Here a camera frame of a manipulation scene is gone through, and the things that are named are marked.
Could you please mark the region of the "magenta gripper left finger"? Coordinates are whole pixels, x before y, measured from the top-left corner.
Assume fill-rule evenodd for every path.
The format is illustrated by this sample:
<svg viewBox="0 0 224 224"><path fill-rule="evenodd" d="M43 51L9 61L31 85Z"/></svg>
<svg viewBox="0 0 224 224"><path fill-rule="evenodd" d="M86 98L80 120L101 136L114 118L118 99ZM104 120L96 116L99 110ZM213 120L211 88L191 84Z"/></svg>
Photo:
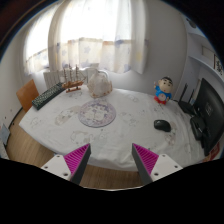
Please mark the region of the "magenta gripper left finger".
<svg viewBox="0 0 224 224"><path fill-rule="evenodd" d="M42 169L79 185L91 155L91 145L86 144L67 155L55 155Z"/></svg>

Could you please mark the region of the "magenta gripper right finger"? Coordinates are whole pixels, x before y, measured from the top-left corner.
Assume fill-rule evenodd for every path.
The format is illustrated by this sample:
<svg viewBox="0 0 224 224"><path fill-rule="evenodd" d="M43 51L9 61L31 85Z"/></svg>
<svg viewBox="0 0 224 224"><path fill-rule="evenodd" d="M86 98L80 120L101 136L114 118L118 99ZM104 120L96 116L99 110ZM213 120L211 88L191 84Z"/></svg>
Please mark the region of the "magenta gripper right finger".
<svg viewBox="0 0 224 224"><path fill-rule="evenodd" d="M135 143L132 144L132 156L144 185L150 184L182 169L182 167L168 155L158 155Z"/></svg>

